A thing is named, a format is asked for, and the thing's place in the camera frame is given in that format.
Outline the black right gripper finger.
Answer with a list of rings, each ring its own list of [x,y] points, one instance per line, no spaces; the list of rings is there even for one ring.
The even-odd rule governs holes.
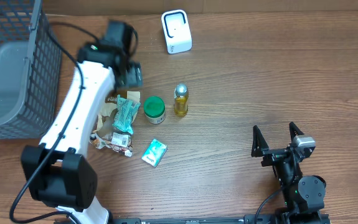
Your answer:
[[[289,129],[291,139],[294,139],[295,136],[304,135],[304,132],[302,132],[293,121],[289,123]]]
[[[259,127],[254,125],[253,127],[253,143],[252,143],[252,157],[262,157],[265,151],[269,150],[269,146],[265,141]]]

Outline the mint green wipes pack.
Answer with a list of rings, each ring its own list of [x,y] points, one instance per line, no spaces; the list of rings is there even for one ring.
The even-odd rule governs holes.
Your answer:
[[[118,95],[116,104],[118,111],[115,114],[113,126],[124,133],[133,134],[134,131],[131,124],[140,104],[140,102],[128,100]]]

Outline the green lid jar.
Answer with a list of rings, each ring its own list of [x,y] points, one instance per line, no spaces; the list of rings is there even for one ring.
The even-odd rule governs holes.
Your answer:
[[[165,120],[166,107],[163,100],[158,96],[150,96],[144,102],[144,113],[147,120],[152,124],[160,124]]]

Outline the brown snack packet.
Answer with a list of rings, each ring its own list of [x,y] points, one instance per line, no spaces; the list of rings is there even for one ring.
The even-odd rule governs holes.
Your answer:
[[[136,102],[140,102],[141,99],[139,91],[110,92],[98,113],[89,142],[97,149],[111,149],[121,155],[131,157],[133,155],[132,134],[123,132],[113,125],[114,118],[118,112],[117,95]]]

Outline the yellow liquid bottle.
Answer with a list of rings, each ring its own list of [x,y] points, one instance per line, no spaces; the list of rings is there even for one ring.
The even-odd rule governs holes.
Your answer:
[[[184,117],[188,112],[189,91],[184,83],[180,83],[174,90],[174,111],[175,114]]]

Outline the small teal tissue pack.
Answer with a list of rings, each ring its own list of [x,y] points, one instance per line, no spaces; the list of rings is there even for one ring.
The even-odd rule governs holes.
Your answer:
[[[153,167],[157,167],[166,151],[167,146],[165,144],[153,139],[141,159]]]

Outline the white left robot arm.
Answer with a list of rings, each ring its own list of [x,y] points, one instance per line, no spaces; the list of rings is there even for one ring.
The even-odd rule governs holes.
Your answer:
[[[105,97],[116,90],[142,86],[141,65],[132,57],[137,40],[135,29],[123,21],[110,21],[101,39],[87,42],[76,57],[72,84],[49,130],[38,146],[26,146],[21,165],[26,183],[13,201],[9,218],[18,223],[14,211],[29,191],[34,200],[64,215],[70,223],[113,223],[112,213],[95,194],[98,177],[86,160],[88,141]]]

